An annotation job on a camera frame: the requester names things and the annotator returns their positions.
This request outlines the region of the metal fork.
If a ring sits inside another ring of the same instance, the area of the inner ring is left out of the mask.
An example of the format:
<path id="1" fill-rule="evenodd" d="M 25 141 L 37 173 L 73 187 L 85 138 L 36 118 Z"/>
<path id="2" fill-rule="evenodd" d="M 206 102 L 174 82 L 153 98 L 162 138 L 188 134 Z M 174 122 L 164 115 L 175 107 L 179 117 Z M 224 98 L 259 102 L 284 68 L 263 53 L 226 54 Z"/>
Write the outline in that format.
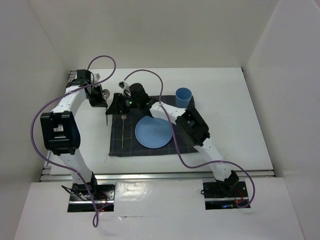
<path id="1" fill-rule="evenodd" d="M 122 120 L 122 129 L 121 129 L 121 147 L 124 147 L 124 138 L 125 138 L 125 120 L 127 119 L 127 115 L 123 114 L 121 116 Z"/>

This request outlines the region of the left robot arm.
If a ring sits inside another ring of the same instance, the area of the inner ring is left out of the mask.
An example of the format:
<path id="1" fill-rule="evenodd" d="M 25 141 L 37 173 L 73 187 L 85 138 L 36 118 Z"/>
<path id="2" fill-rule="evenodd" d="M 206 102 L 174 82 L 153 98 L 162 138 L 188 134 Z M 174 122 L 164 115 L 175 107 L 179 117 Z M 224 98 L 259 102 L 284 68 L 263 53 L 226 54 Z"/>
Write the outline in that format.
<path id="1" fill-rule="evenodd" d="M 108 97 L 109 92 L 104 92 L 98 84 L 63 97 L 51 112 L 40 116 L 45 148 L 62 160 L 72 176 L 72 188 L 88 200 L 99 195 L 99 187 L 94 173 L 80 153 L 81 136 L 75 115 L 85 100 L 93 108 L 107 109 Z"/>

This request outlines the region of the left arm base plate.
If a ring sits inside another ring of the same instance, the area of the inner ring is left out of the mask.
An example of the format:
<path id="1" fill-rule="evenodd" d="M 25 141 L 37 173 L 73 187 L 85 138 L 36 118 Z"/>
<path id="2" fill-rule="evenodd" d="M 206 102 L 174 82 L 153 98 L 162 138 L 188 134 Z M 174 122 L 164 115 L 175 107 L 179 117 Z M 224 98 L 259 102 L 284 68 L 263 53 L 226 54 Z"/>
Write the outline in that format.
<path id="1" fill-rule="evenodd" d="M 67 211 L 69 213 L 94 212 L 90 195 L 85 189 L 84 191 L 76 190 L 75 186 L 61 187 L 70 195 Z M 116 193 L 115 184 L 99 184 L 96 186 L 96 192 L 93 192 L 93 199 L 96 207 L 101 212 L 113 212 L 114 200 Z"/>

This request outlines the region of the metal spoon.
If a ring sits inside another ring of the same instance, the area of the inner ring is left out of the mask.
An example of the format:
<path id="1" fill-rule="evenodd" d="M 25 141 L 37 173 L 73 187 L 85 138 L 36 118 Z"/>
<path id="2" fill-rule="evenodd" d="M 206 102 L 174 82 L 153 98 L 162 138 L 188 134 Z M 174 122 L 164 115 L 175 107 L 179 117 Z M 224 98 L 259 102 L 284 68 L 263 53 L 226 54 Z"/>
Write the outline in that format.
<path id="1" fill-rule="evenodd" d="M 110 91 L 108 89 L 103 89 L 102 95 L 106 104 L 108 104 L 107 101 L 108 101 L 108 98 L 110 97 Z M 108 126 L 108 115 L 106 115 L 106 125 Z"/>

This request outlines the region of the blue plastic plate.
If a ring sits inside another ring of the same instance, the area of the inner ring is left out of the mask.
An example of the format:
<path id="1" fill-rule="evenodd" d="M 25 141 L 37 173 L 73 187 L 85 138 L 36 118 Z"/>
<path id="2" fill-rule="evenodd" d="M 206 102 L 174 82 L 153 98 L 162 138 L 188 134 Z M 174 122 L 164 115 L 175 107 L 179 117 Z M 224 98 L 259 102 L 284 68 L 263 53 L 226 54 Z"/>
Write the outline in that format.
<path id="1" fill-rule="evenodd" d="M 135 126 L 135 137 L 144 147 L 159 149 L 170 142 L 172 129 L 167 120 L 145 116 Z"/>

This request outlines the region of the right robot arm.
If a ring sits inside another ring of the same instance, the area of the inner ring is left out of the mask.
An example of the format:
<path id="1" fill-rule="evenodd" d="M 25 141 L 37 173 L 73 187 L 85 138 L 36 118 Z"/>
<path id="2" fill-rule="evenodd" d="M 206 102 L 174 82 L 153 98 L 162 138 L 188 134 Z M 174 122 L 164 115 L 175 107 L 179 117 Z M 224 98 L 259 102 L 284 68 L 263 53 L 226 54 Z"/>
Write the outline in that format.
<path id="1" fill-rule="evenodd" d="M 209 126 L 194 106 L 176 107 L 162 102 L 162 97 L 149 96 L 140 83 L 128 85 L 120 82 L 122 93 L 115 93 L 106 115 L 127 115 L 133 109 L 152 119 L 161 119 L 169 124 L 173 134 L 175 125 L 182 139 L 190 147 L 195 148 L 210 165 L 218 190 L 223 196 L 230 196 L 239 181 L 234 170 L 222 166 L 226 162 L 211 141 Z"/>

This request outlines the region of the dark checked cloth napkin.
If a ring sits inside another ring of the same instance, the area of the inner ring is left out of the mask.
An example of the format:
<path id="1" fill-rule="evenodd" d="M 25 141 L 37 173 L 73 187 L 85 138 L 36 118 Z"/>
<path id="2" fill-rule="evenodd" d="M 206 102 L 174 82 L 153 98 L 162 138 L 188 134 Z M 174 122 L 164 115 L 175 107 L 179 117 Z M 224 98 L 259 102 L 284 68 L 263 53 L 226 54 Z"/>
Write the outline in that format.
<path id="1" fill-rule="evenodd" d="M 110 133 L 110 157 L 146 157 L 177 153 L 169 123 L 132 109 L 126 119 L 114 114 Z"/>

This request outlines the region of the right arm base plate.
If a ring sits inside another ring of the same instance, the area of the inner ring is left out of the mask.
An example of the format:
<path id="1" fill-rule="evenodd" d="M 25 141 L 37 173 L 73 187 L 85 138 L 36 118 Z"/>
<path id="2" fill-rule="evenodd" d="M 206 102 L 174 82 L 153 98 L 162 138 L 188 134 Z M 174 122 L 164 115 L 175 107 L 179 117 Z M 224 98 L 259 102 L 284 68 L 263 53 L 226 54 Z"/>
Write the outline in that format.
<path id="1" fill-rule="evenodd" d="M 239 181 L 231 193 L 223 193 L 217 182 L 204 182 L 200 193 L 204 196 L 206 210 L 237 209 L 249 203 L 247 186 Z"/>

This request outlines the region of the blue plastic cup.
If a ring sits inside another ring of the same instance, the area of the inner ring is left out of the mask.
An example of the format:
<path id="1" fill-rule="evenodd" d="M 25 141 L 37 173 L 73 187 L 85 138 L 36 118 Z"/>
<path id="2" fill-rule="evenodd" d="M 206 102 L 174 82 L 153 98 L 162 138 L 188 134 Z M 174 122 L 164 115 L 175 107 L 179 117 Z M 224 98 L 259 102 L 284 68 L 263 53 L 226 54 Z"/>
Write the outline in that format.
<path id="1" fill-rule="evenodd" d="M 175 92 L 175 106 L 177 108 L 187 108 L 193 94 L 192 91 L 186 87 L 178 88 Z"/>

